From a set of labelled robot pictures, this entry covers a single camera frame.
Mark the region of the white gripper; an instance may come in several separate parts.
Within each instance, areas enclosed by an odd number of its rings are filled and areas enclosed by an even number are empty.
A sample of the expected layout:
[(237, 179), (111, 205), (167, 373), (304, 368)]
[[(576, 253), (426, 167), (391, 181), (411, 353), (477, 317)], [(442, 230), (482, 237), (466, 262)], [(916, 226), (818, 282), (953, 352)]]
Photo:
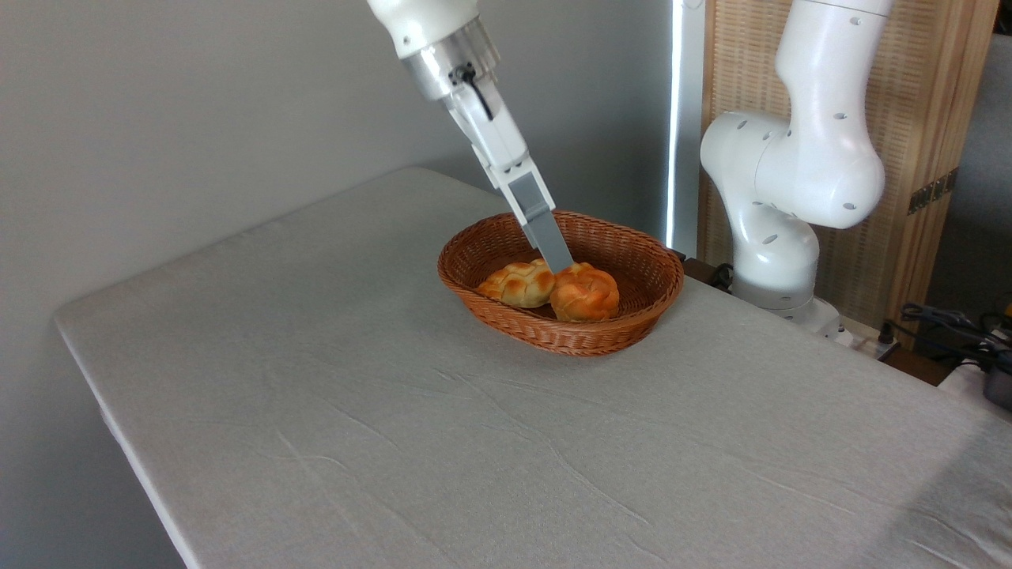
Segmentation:
[(446, 97), (446, 108), (458, 123), (495, 190), (505, 197), (531, 246), (541, 252), (549, 269), (560, 273), (572, 255), (554, 220), (554, 201), (527, 141), (499, 93), (494, 76), (459, 74), (458, 88)]

